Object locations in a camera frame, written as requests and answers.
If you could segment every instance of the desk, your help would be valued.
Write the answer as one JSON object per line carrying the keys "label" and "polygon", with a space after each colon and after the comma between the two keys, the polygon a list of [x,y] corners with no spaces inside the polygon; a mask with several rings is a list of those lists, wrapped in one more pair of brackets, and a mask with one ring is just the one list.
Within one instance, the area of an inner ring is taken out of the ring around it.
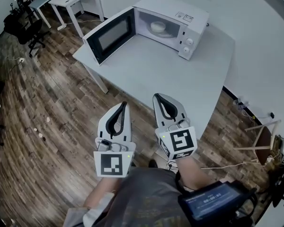
{"label": "desk", "polygon": [[28,6],[30,7],[30,9],[31,9],[32,11],[34,11],[34,9],[36,9],[36,10],[39,12],[39,14],[40,14],[41,18],[43,19],[43,21],[47,24],[47,26],[48,26],[49,28],[51,28],[51,25],[49,24],[49,22],[47,21],[47,19],[45,18],[45,16],[43,15],[43,13],[42,13],[41,10],[40,10],[41,6],[43,6],[44,4],[46,4],[48,1],[50,1],[50,0],[34,0],[34,1],[31,2]]}
{"label": "desk", "polygon": [[80,47],[73,57],[105,93],[108,89],[100,76],[149,108],[153,108],[155,93],[178,100],[200,139],[219,99],[233,50],[234,40],[210,25],[189,61],[142,35],[135,35],[101,66],[96,64],[87,45]]}
{"label": "desk", "polygon": [[[101,5],[101,1],[100,0],[95,0],[96,1],[96,5],[97,5],[97,8],[98,8],[98,14],[100,16],[100,20],[103,22],[104,21],[104,15],[103,15],[103,10],[102,10],[102,5]],[[60,7],[65,7],[71,17],[71,20],[72,22],[74,23],[75,25],[75,28],[79,34],[79,36],[82,38],[84,35],[82,33],[82,30],[80,29],[80,26],[77,22],[77,19],[71,9],[71,5],[77,3],[77,2],[80,2],[80,10],[81,10],[81,13],[83,14],[84,13],[84,10],[83,10],[83,6],[81,4],[81,0],[51,0],[49,3],[52,5],[60,23],[62,24],[62,26],[60,26],[58,28],[58,30],[62,29],[62,28],[65,28],[66,27],[66,24],[64,23],[61,15],[59,14],[58,10],[57,10],[57,7],[56,6],[60,6]]]}

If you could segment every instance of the black shoe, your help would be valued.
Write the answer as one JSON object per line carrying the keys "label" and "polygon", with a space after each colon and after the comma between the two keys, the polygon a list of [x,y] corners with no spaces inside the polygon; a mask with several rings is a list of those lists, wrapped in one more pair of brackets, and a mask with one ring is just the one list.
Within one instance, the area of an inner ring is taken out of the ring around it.
{"label": "black shoe", "polygon": [[157,162],[154,159],[150,160],[148,167],[149,168],[158,168]]}

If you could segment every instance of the open microwave door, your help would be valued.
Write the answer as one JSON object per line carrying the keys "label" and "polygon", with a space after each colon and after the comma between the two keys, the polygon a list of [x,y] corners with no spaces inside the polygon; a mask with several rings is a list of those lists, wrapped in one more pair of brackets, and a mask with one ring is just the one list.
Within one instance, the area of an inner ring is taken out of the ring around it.
{"label": "open microwave door", "polygon": [[83,40],[101,64],[136,34],[134,8],[127,8],[94,28]]}

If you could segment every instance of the microwave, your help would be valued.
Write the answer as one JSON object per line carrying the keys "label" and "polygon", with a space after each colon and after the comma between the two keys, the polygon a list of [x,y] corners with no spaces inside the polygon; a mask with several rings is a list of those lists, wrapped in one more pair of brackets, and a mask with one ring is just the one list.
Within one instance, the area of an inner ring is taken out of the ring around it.
{"label": "microwave", "polygon": [[208,19],[208,12],[179,0],[141,0],[91,30],[83,42],[98,65],[136,34],[190,60]]}

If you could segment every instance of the person's arm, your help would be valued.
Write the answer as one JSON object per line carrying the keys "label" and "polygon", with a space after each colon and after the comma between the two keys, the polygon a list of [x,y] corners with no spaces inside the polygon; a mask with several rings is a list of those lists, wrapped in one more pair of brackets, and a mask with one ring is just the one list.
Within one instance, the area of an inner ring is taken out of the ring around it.
{"label": "person's arm", "polygon": [[95,208],[107,192],[113,192],[118,190],[120,182],[120,178],[102,178],[101,181],[94,188],[94,190],[89,194],[83,206],[91,209]]}
{"label": "person's arm", "polygon": [[214,183],[214,180],[201,170],[192,157],[177,159],[176,163],[185,187],[198,190]]}

